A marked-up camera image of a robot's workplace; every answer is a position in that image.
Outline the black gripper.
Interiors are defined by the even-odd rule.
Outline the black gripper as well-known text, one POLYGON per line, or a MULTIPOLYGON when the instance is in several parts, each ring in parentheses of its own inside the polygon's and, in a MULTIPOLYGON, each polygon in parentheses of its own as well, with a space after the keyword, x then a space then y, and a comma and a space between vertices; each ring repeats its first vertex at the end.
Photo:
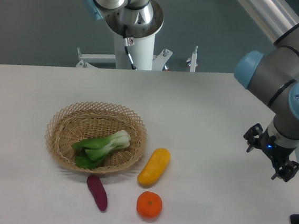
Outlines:
POLYGON ((290 160, 290 155, 296 149, 295 140, 290 140, 279 133, 269 134, 267 128, 263 131, 262 126, 256 123, 250 127, 243 138, 247 141, 247 150, 249 153, 253 149, 260 149, 271 160, 275 170, 272 180, 279 178, 288 182, 294 178, 299 171, 299 163, 290 160))

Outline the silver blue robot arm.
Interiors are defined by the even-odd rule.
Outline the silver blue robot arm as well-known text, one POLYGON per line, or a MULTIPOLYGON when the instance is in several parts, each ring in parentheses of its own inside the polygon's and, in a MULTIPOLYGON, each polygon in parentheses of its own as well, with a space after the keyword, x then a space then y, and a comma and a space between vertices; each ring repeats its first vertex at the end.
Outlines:
MULTIPOLYGON (((259 124, 244 134, 249 149, 260 149, 271 160, 274 177, 290 181, 299 164, 289 159, 299 145, 299 17, 284 0, 238 0, 275 46, 263 55, 246 54, 234 70, 235 79, 270 108, 275 116, 263 129, 259 124)), ((154 55, 163 11, 154 0, 83 0, 95 20, 105 19, 115 40, 118 69, 165 68, 170 52, 154 55)))

